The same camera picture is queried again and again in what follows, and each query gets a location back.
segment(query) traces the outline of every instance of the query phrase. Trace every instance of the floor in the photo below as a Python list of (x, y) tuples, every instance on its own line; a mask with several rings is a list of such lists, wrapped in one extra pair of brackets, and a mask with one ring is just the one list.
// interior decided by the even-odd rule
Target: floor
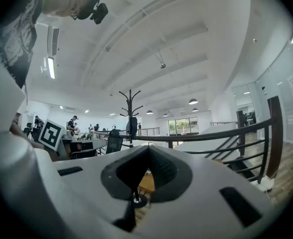
[[(251, 143), (257, 141), (257, 134), (250, 133), (246, 135), (246, 143)], [(263, 151), (264, 143), (259, 143), (257, 145), (253, 145), (247, 147), (245, 149), (245, 156), (251, 156)], [(271, 153), (271, 143), (269, 143), (269, 153)], [(250, 159), (252, 165), (260, 164), (262, 161), (262, 156), (256, 157), (254, 159)], [(266, 170), (268, 167), (269, 156), (267, 160)], [(275, 184), (273, 189), (266, 193), (268, 197), (271, 199), (271, 202), (276, 205), (283, 201), (287, 201), (293, 196), (293, 144), (284, 142), (283, 143), (283, 151), (280, 166), (278, 169), (278, 173), (275, 179)], [(150, 204), (148, 203), (145, 207), (141, 209), (135, 209), (135, 218), (136, 223), (138, 224), (145, 214), (147, 210), (150, 208)]]

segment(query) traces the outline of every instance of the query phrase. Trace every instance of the window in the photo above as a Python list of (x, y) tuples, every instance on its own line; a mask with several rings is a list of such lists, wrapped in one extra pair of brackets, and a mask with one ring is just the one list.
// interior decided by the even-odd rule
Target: window
[(197, 117), (169, 120), (168, 126), (169, 126), (170, 135), (199, 132)]

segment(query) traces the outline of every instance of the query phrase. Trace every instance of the coat rack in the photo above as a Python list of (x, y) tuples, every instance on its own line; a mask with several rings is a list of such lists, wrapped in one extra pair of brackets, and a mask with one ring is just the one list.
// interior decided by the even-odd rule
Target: coat rack
[(127, 95), (123, 94), (121, 91), (119, 91), (119, 93), (121, 93), (122, 95), (124, 95), (126, 97), (126, 103), (127, 103), (127, 109), (122, 108), (122, 110), (127, 111), (127, 115), (123, 115), (120, 114), (123, 117), (128, 117), (128, 133), (129, 133), (129, 139), (130, 139), (130, 148), (133, 147), (133, 142), (132, 142), (132, 134), (131, 134), (131, 122), (132, 122), (132, 117), (138, 115), (139, 113), (133, 114), (137, 109), (142, 108), (143, 106), (140, 106), (139, 108), (136, 108), (134, 111), (132, 111), (132, 102), (133, 102), (133, 98), (140, 93), (141, 91), (137, 92), (133, 97), (132, 96), (132, 91), (130, 90), (129, 92), (129, 97), (127, 97)]

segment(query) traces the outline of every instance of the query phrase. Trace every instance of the ceiling vent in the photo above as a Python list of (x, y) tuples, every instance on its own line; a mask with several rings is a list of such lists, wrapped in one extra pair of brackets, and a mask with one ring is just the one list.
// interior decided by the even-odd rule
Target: ceiling vent
[(75, 109), (73, 109), (73, 108), (68, 108), (68, 107), (66, 107), (65, 110), (66, 110), (67, 112), (74, 112), (74, 111), (75, 111)]
[(59, 36), (59, 28), (49, 26), (48, 27), (48, 41), (47, 41), (47, 52), (49, 57), (57, 55), (58, 36)]
[(144, 6), (141, 10), (139, 10), (131, 18), (129, 18), (125, 22), (125, 24), (122, 24), (116, 31), (114, 31), (110, 35), (110, 37), (104, 43), (105, 48), (107, 48), (107, 50), (110, 50), (115, 45), (115, 43), (128, 31), (129, 27), (135, 26), (151, 13), (156, 12), (160, 8), (163, 8), (175, 1), (178, 0), (154, 0), (148, 5)]

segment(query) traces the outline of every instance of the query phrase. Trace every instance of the white ceiling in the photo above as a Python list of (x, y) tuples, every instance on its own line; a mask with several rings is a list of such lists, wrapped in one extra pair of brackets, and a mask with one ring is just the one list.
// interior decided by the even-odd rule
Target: white ceiling
[[(133, 93), (141, 91), (133, 108), (144, 105), (139, 110), (142, 116), (149, 109), (155, 117), (179, 108), (192, 114), (191, 98), (198, 99), (196, 108), (207, 111), (243, 71), (243, 55), (251, 54), (259, 58), (258, 63), (267, 64), (273, 56), (264, 52), (276, 54), (267, 41), (258, 52), (246, 47), (254, 29), (260, 34), (258, 44), (265, 35), (264, 22), (258, 17), (265, 5), (256, 1), (101, 0), (109, 14), (100, 25), (89, 19), (58, 20), (42, 15), (27, 79), (29, 98), (107, 116), (126, 108), (125, 98), (118, 92), (128, 94), (132, 89)], [(48, 71), (40, 71), (47, 56), (45, 24), (60, 26), (55, 80)], [(269, 29), (266, 36), (272, 34)], [(160, 69), (159, 51), (165, 69)], [(250, 69), (256, 66), (255, 60), (249, 61)], [(251, 76), (243, 75), (245, 80)]]

